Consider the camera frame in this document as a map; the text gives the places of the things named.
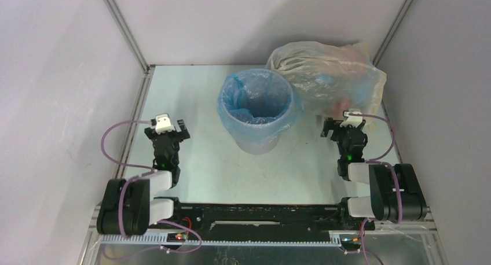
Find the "grey plastic trash bin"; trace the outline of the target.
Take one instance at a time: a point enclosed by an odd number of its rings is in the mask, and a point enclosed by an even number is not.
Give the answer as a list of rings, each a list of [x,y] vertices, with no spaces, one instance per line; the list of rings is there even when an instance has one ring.
[[[264,137],[234,138],[234,141],[242,151],[248,154],[261,155],[273,150],[277,146],[280,137],[281,134],[275,134]]]

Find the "blue plastic trash bag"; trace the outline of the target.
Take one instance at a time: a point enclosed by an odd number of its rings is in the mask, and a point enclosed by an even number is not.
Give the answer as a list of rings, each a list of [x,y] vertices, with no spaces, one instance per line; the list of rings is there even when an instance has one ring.
[[[236,142],[272,142],[303,115],[295,89],[279,73],[252,68],[228,75],[218,93],[218,116]]]

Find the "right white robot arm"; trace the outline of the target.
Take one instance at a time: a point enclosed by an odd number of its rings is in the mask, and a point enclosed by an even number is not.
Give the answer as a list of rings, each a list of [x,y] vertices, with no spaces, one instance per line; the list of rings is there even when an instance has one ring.
[[[340,227],[352,229],[360,218],[388,220],[394,223],[423,220],[427,203],[411,164],[366,160],[362,115],[346,114],[342,120],[324,120],[322,137],[329,137],[338,147],[338,175],[345,181],[369,186],[369,195],[346,197],[339,204],[336,220]]]

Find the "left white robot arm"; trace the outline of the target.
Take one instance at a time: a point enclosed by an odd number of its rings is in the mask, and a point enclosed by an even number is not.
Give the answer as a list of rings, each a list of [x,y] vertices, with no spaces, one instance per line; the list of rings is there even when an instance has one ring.
[[[96,221],[100,234],[127,238],[145,234],[150,225],[160,220],[172,229],[183,221],[177,201],[157,194],[177,185],[180,144],[190,138],[190,133],[183,120],[173,125],[166,113],[145,124],[144,133],[153,147],[152,165],[145,165],[143,174],[108,181]]]

